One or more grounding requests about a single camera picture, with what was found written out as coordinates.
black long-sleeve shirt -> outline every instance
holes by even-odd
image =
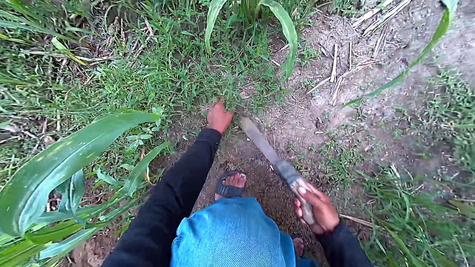
[[[169,266],[171,243],[188,217],[213,164],[221,134],[204,129],[195,143],[151,191],[103,267]],[[372,266],[357,239],[340,224],[317,238],[332,267]]]

blue denim fabric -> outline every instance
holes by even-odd
[[[170,266],[295,267],[294,244],[255,198],[219,199],[184,218],[171,246]],[[298,259],[303,265],[306,259]]]

black sandal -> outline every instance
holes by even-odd
[[[223,181],[227,178],[230,177],[236,173],[241,173],[239,171],[233,170],[233,171],[228,171],[224,173],[220,179],[218,180],[218,183],[216,184],[216,190],[215,193],[218,195],[221,195],[226,198],[232,198],[232,197],[242,197],[244,194],[244,191],[246,190],[246,183],[244,184],[244,187],[236,187],[232,185],[224,185]]]

left hand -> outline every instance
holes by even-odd
[[[226,111],[224,102],[220,100],[216,104],[211,103],[208,111],[208,124],[210,129],[215,129],[220,134],[227,129],[233,119],[233,113]]]

dirt ground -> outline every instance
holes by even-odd
[[[406,125],[394,120],[397,116],[396,108],[400,105],[413,111],[422,108],[423,98],[430,93],[427,92],[428,79],[441,68],[455,68],[464,74],[462,78],[470,85],[475,84],[475,6],[469,2],[468,0],[460,2],[448,33],[422,64],[414,67],[401,84],[388,89],[377,98],[367,100],[359,109],[341,108],[341,106],[375,90],[396,77],[411,63],[432,38],[443,13],[442,3],[438,0],[412,1],[390,22],[385,42],[375,57],[373,57],[374,47],[379,32],[376,31],[368,37],[361,35],[362,30],[373,23],[375,18],[353,29],[351,21],[347,18],[328,15],[326,10],[314,14],[311,17],[311,26],[302,32],[302,39],[315,49],[325,49],[326,53],[312,59],[304,67],[296,67],[286,85],[291,88],[291,93],[285,97],[285,101],[272,106],[264,114],[253,116],[252,119],[261,127],[261,132],[275,147],[277,153],[289,162],[294,162],[298,153],[304,154],[306,160],[312,158],[314,162],[319,162],[322,156],[312,155],[309,153],[310,148],[321,147],[330,140],[328,133],[347,124],[354,126],[349,135],[332,138],[337,138],[339,142],[349,146],[352,142],[357,142],[364,157],[362,169],[367,172],[371,172],[378,165],[387,166],[392,163],[404,166],[413,174],[430,175],[445,172],[450,175],[454,171],[445,167],[450,165],[450,158],[446,156],[448,148],[430,144],[429,149],[434,157],[425,159],[420,156],[424,151],[424,146],[420,144],[421,142],[428,144],[430,140],[422,140],[417,133],[394,138],[391,130],[406,128]],[[318,88],[318,93],[307,94],[312,88],[306,84],[307,81],[313,81],[315,84],[330,76],[333,65],[331,55],[335,43],[339,45],[337,76],[350,69],[349,42],[352,43],[352,67],[371,58],[375,59],[376,63],[348,75],[342,81],[336,105],[329,104],[333,83],[324,83]],[[276,44],[273,47],[275,50],[273,60],[283,63],[286,50],[280,50],[285,42],[274,40],[273,43]],[[170,157],[170,162],[185,150],[188,143],[183,141],[180,144],[179,153]],[[195,204],[195,210],[213,202],[217,177],[224,171],[233,169],[241,170],[247,175],[247,195],[256,197],[264,212],[282,231],[303,237],[307,251],[319,263],[325,265],[326,260],[320,245],[294,215],[293,197],[289,189],[239,128],[233,128],[230,134],[221,140],[220,149]],[[358,198],[361,188],[353,186],[342,190],[343,187],[335,187],[334,181],[320,173],[318,167],[308,166],[307,169],[309,173],[307,179],[332,196],[338,212],[348,215],[358,213],[353,207],[356,207],[356,202],[361,201]],[[360,233],[360,225],[351,221],[345,222],[355,233]],[[102,232],[75,249],[68,260],[76,263],[76,266],[100,266],[116,241],[116,236],[109,235],[107,231]]]

